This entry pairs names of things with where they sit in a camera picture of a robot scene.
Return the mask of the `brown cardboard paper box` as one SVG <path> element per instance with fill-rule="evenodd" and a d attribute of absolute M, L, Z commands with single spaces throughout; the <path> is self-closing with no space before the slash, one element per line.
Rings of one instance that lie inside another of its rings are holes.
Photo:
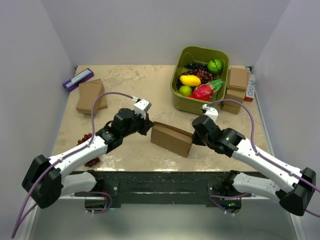
<path fill-rule="evenodd" d="M 159 147 L 187 158 L 193 145 L 192 135 L 192 133 L 180 128 L 155 121 L 151 130 L 150 141 Z"/>

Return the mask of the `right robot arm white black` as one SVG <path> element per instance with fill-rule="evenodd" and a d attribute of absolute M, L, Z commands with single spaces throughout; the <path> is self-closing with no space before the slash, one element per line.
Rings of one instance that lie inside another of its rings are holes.
<path fill-rule="evenodd" d="M 303 216 L 315 192 L 316 173 L 306 167 L 289 165 L 262 149 L 232 128 L 220 129 L 207 115 L 191 123 L 194 128 L 192 142 L 207 146 L 217 154 L 245 163 L 264 177 L 254 177 L 243 172 L 231 171 L 220 190 L 227 196 L 237 193 L 252 194 L 274 200 L 287 212 Z"/>

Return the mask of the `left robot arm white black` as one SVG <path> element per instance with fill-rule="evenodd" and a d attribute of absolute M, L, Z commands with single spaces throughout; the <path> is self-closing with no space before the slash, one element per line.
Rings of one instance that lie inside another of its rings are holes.
<path fill-rule="evenodd" d="M 22 187 L 41 209 L 70 193 L 88 192 L 92 196 L 99 196 L 104 190 L 101 181 L 85 173 L 81 175 L 84 180 L 81 183 L 72 172 L 118 148 L 124 138 L 134 133 L 145 136 L 153 125 L 146 109 L 122 108 L 110 125 L 106 124 L 84 143 L 49 158 L 43 155 L 35 157 L 22 181 Z"/>

